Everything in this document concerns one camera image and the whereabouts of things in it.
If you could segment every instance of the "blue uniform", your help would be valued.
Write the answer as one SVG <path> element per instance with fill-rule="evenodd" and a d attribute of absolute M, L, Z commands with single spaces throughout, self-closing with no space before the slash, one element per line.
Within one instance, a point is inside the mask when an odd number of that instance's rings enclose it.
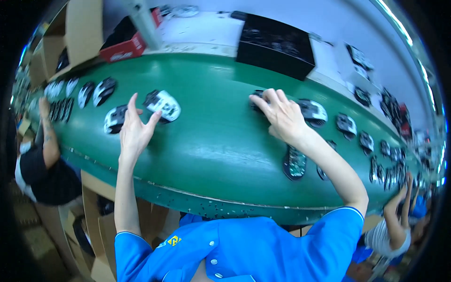
<path fill-rule="evenodd" d="M 296 238 L 267 217 L 198 221 L 177 229 L 154 251 L 129 232 L 116 235 L 117 281 L 189 282 L 202 259 L 213 281 L 341 281 L 364 218 L 342 207 Z"/>
<path fill-rule="evenodd" d="M 422 196 L 418 196 L 415 204 L 415 208 L 410 212 L 410 215 L 416 218 L 422 218 L 428 212 L 426 207 L 426 200 Z"/>

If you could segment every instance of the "metal pole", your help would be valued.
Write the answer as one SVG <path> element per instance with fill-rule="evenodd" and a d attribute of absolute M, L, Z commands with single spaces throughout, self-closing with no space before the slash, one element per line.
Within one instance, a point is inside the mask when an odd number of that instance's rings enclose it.
<path fill-rule="evenodd" d="M 130 19 L 147 43 L 150 50 L 159 50 L 163 44 L 161 34 L 156 30 L 156 24 L 145 0 L 122 0 Z"/>

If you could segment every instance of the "black box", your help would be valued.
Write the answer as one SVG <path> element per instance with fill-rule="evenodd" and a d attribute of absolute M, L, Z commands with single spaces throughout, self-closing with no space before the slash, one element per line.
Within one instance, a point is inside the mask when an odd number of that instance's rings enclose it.
<path fill-rule="evenodd" d="M 235 60 L 302 81 L 315 67 L 307 32 L 254 14 L 247 14 Z"/>

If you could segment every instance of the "person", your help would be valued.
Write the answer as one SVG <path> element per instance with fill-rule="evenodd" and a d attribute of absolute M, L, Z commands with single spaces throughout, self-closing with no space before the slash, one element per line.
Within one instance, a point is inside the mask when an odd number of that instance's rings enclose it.
<path fill-rule="evenodd" d="M 58 206 L 82 193 L 80 169 L 60 157 L 55 131 L 49 119 L 47 98 L 39 99 L 39 129 L 34 144 L 17 148 L 15 180 L 33 202 Z"/>
<path fill-rule="evenodd" d="M 428 191 L 424 195 L 419 195 L 420 187 L 417 186 L 416 193 L 414 199 L 412 200 L 412 204 L 410 206 L 409 211 L 409 222 L 411 224 L 415 224 L 419 219 L 426 216 L 427 212 L 431 208 L 432 197 L 427 194 L 432 191 L 432 184 L 429 187 Z"/>
<path fill-rule="evenodd" d="M 410 210 L 410 199 L 412 193 L 412 175 L 406 174 L 406 184 L 399 193 L 393 197 L 384 207 L 384 219 L 374 228 L 363 234 L 358 242 L 358 246 L 366 246 L 373 249 L 374 252 L 393 259 L 407 252 L 412 244 L 421 240 L 427 225 L 429 224 L 430 214 L 419 220 L 414 228 L 409 225 L 408 214 Z M 401 217 L 398 218 L 397 208 L 402 200 Z"/>
<path fill-rule="evenodd" d="M 115 195 L 117 281 L 341 281 L 362 234 L 368 196 L 351 166 L 307 126 L 298 104 L 282 90 L 250 96 L 265 114 L 269 133 L 302 151 L 327 174 L 344 206 L 296 238 L 267 217 L 182 224 L 155 250 L 141 237 L 133 187 L 133 168 L 151 139 L 161 112 L 144 124 L 129 103 L 120 131 Z"/>

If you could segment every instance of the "workbench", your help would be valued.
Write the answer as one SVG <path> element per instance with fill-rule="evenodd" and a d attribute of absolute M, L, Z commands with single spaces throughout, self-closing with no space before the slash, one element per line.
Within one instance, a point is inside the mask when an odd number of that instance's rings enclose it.
<path fill-rule="evenodd" d="M 101 106 L 92 99 L 80 109 L 77 96 L 89 80 L 98 84 L 117 80 L 114 94 Z M 58 97 L 65 98 L 65 86 Z M 67 124 L 55 123 L 61 153 L 82 170 L 115 186 L 120 154 L 119 134 L 105 134 L 105 115 L 127 104 L 138 92 L 137 108 L 154 89 L 166 90 L 181 106 L 180 117 L 158 124 L 134 169 L 135 193 L 151 203 L 211 218 L 267 216 L 280 224 L 311 224 L 343 203 L 330 181 L 307 161 L 299 181 L 282 171 L 287 145 L 268 134 L 269 122 L 249 106 L 255 89 L 283 89 L 289 96 L 312 99 L 324 106 L 329 121 L 316 131 L 333 140 L 337 152 L 355 169 L 369 196 L 368 213 L 381 211 L 397 193 L 370 182 L 371 156 L 359 146 L 359 136 L 348 141 L 336 128 L 336 115 L 352 117 L 357 131 L 374 139 L 378 163 L 394 166 L 380 153 L 380 141 L 398 147 L 404 142 L 380 119 L 346 96 L 310 79 L 298 81 L 279 73 L 236 63 L 225 56 L 154 54 L 87 70 L 71 94 L 75 98 Z M 42 96 L 39 91 L 31 97 Z M 30 112 L 32 126 L 38 107 Z M 149 115 L 142 116 L 146 122 Z M 406 150 L 406 165 L 416 175 L 422 167 Z"/>

